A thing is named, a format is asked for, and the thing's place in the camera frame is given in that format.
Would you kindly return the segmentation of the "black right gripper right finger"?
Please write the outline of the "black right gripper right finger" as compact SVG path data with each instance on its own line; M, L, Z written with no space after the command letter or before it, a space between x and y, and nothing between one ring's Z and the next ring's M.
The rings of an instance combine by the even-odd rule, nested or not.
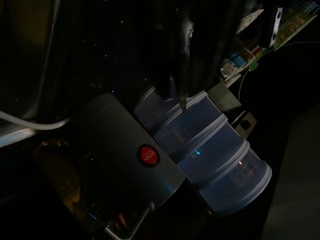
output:
M220 63L226 57L240 20L245 13L246 3L245 0L221 0L219 2L210 31L213 44L210 50L208 85L215 82Z

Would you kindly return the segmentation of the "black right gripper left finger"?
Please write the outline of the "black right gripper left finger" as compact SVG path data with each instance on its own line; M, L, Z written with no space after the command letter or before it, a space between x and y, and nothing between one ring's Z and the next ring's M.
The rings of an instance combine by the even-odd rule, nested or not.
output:
M173 97L172 88L182 110L187 108L190 38L194 22L188 5L179 0L152 1L152 36L154 46L154 85L163 99Z

